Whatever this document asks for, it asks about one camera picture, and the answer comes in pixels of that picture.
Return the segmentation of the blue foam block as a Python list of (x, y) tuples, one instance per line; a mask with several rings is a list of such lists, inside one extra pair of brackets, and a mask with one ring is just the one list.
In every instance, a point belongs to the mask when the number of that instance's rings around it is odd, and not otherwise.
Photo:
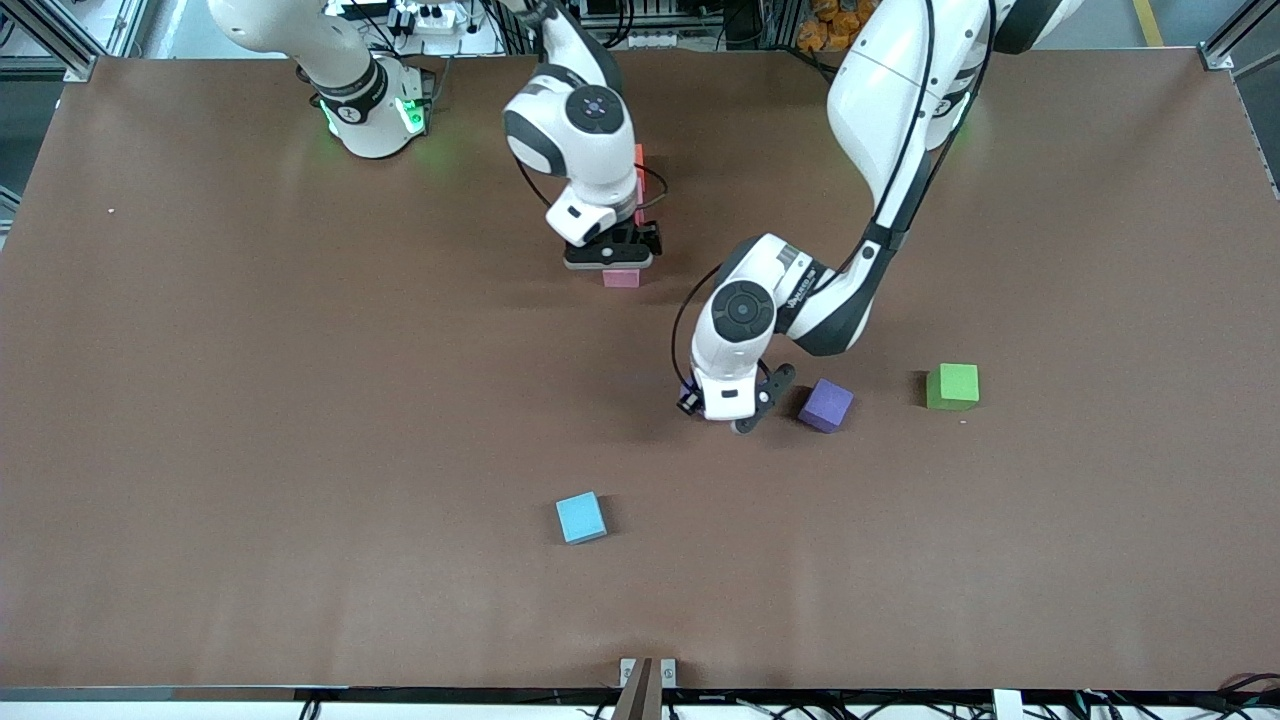
[(608, 534), (602, 503), (595, 492), (556, 502), (556, 514), (566, 544), (581, 544)]

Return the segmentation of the green foam block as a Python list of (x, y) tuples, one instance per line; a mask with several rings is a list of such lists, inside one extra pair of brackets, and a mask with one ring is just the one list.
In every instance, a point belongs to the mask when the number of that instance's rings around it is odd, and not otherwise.
[(980, 401), (979, 369), (973, 364), (941, 363), (927, 373), (925, 406), (931, 410), (966, 411)]

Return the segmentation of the white socket strip with plugs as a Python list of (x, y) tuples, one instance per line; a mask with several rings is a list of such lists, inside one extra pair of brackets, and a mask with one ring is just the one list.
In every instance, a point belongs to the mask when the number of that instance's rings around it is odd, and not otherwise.
[(468, 1), (461, 0), (392, 0), (398, 12), (415, 17), (415, 35), (456, 35), (472, 24)]

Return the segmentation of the bag of orange snacks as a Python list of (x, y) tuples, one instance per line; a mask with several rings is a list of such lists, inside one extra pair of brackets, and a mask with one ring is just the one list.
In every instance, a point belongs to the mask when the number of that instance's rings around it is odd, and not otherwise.
[(849, 50), (881, 0), (805, 0), (795, 47), (801, 53)]

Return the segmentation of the grey metal bracket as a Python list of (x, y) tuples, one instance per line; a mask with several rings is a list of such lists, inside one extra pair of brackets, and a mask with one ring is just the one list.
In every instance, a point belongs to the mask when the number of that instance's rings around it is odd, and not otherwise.
[[(625, 657), (620, 660), (618, 688), (622, 688), (627, 683), (636, 664), (637, 659), (634, 657)], [(655, 665), (660, 669), (660, 684), (663, 689), (667, 691), (678, 688), (677, 661), (675, 659), (662, 659)]]

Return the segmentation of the aluminium frame profile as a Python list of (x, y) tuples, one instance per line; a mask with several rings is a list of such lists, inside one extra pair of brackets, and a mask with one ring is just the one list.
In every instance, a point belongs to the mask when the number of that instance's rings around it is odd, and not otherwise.
[(1257, 31), (1277, 8), (1280, 8), (1280, 0), (1242, 0), (1231, 15), (1206, 41), (1198, 44), (1202, 67), (1206, 70), (1233, 70), (1244, 76), (1280, 60), (1280, 49), (1277, 49), (1236, 69), (1231, 55), (1245, 41), (1247, 36)]
[(86, 82), (102, 56), (138, 56), (152, 0), (0, 0), (0, 81)]

